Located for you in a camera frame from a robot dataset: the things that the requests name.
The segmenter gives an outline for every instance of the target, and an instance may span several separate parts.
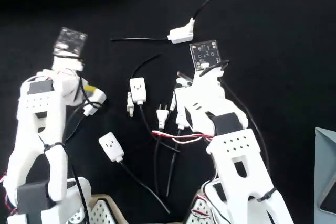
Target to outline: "white plastic bracket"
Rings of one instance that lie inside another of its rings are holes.
[[[232,224],[247,224],[248,198],[260,199],[274,188],[260,155],[258,142],[251,129],[216,136],[207,148],[216,164],[220,182],[227,199]],[[246,178],[235,167],[242,162]],[[270,213],[275,224],[293,224],[287,206],[279,191],[260,202]]]
[[[85,219],[84,208],[81,207],[79,210],[68,220],[66,224],[81,224]]]
[[[222,201],[218,195],[217,189],[215,188],[216,184],[220,184],[221,181],[219,179],[215,179],[214,181],[203,185],[203,191],[206,193],[207,198],[209,199],[208,204],[209,207],[212,208],[218,224],[228,224],[225,219],[223,219],[216,208],[221,212],[221,214],[229,219],[227,202]],[[271,220],[268,217],[267,211],[257,200],[250,200],[248,202],[248,224],[272,224]]]
[[[81,185],[85,201],[89,202],[91,197],[90,183],[83,177],[78,178]],[[48,224],[65,224],[71,217],[82,207],[82,202],[79,196],[77,185],[73,185],[67,189],[67,196],[61,202],[58,202],[54,207],[41,212],[42,223]],[[7,218],[8,224],[27,224],[25,214],[15,214]]]
[[[77,59],[59,58],[57,56],[54,56],[54,62],[52,64],[51,69],[52,70],[62,70],[66,68],[70,68],[70,69],[82,72],[84,65],[82,62],[80,62]]]

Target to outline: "black cable tie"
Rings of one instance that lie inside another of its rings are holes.
[[[273,193],[276,191],[277,189],[275,187],[273,187],[273,189],[271,191],[268,191],[267,193],[265,193],[264,196],[262,196],[260,199],[257,199],[258,202],[263,202],[264,200],[270,199],[273,195]]]
[[[202,73],[200,73],[200,77],[202,77],[203,75],[205,75],[206,73],[209,73],[211,70],[213,70],[214,68],[218,68],[218,67],[221,67],[221,71],[223,71],[228,65],[229,65],[230,61],[229,60],[222,60],[206,69],[204,69],[202,71]]]
[[[46,151],[50,150],[51,148],[53,148],[53,147],[55,147],[55,146],[57,146],[57,145],[61,145],[61,146],[63,147],[63,149],[65,149],[65,145],[64,145],[63,143],[61,143],[61,142],[57,142],[57,143],[55,143],[55,144],[51,144],[51,145],[49,145],[49,144],[45,144],[45,145],[44,145],[44,150],[43,150],[43,152],[45,153]]]

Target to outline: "extension cord outlet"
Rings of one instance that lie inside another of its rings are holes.
[[[130,79],[130,88],[133,103],[142,105],[147,100],[145,79],[143,77]]]
[[[185,224],[213,224],[214,223],[212,215],[211,215],[211,209],[207,205],[207,203],[204,202],[203,200],[196,199],[194,206],[190,209],[190,211],[192,210],[201,211],[205,214],[208,214],[209,217],[204,218],[203,215],[193,212],[193,214],[190,213]]]
[[[124,151],[121,148],[118,140],[116,137],[112,134],[112,132],[107,133],[106,135],[99,138],[99,143],[101,147],[103,148],[106,155],[109,157],[109,159],[114,162],[120,162],[122,161],[122,156],[124,155]]]

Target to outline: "white cable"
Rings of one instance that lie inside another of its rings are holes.
[[[217,172],[217,167],[216,167],[216,166],[215,166],[215,169],[216,169],[216,175],[215,175],[215,177],[213,178],[213,180],[216,179],[217,176],[218,176],[218,172]],[[214,222],[215,222],[215,223],[218,223],[217,220],[216,220],[216,214],[215,214],[215,213],[217,212],[217,213],[221,216],[221,218],[224,218],[224,215],[219,211],[218,207],[215,207],[215,205],[213,204],[213,201],[210,200],[209,196],[205,194],[205,187],[206,187],[206,186],[209,186],[209,181],[205,182],[205,183],[201,186],[201,191],[204,193],[204,196],[205,196],[206,198],[202,197],[202,196],[199,195],[199,194],[197,194],[197,197],[198,197],[199,199],[204,200],[204,201],[207,203],[207,205],[210,207],[210,211],[212,212]]]
[[[214,221],[215,224],[218,224],[217,220],[216,220],[216,215],[214,213],[214,209],[212,207],[210,207],[210,212],[211,212],[211,215],[212,215],[212,219]]]
[[[199,137],[199,138],[196,138],[196,139],[193,139],[193,140],[189,140],[189,141],[179,141],[179,140],[176,140],[175,138],[171,138],[171,140],[173,140],[175,143],[178,143],[178,144],[190,144],[190,143],[194,143],[194,142],[197,142],[199,140],[201,140],[203,137]]]
[[[212,138],[212,136],[209,135],[205,135],[205,134],[190,134],[190,135],[182,135],[182,136],[174,136],[165,132],[161,132],[161,131],[152,131],[153,134],[155,135],[161,135],[164,137],[173,137],[173,138],[190,138],[190,137],[208,137],[208,138]]]

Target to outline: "white plug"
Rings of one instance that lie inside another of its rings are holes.
[[[89,97],[89,100],[91,102],[99,102],[100,104],[103,104],[104,101],[106,100],[106,95],[103,91],[101,91],[100,89],[95,88],[93,95]],[[97,111],[97,108],[94,108],[92,105],[87,105],[84,107],[84,115],[89,116],[89,115],[93,115],[95,114],[95,112]]]
[[[174,44],[193,40],[194,23],[195,20],[191,18],[189,23],[185,26],[170,30],[169,35],[167,36],[168,40],[170,40]]]
[[[134,104],[132,99],[132,93],[127,92],[127,112],[130,113],[130,117],[134,115]]]
[[[176,121],[175,121],[175,122],[176,122],[176,124],[178,125],[178,128],[179,128],[180,130],[184,130],[184,129],[190,127],[190,126],[189,126],[189,123],[188,123],[188,121],[187,121],[187,118],[186,118],[184,109],[183,109],[182,112],[179,111],[179,112],[177,113]]]
[[[133,103],[143,105],[147,100],[145,79],[143,77],[130,79]]]
[[[99,143],[112,162],[117,161],[119,163],[122,161],[124,150],[121,148],[118,140],[112,132],[109,132],[99,138]]]
[[[169,111],[167,110],[167,105],[165,106],[164,110],[161,110],[161,104],[160,104],[159,109],[156,110],[156,114],[158,116],[157,119],[159,121],[159,129],[163,130],[169,114]]]

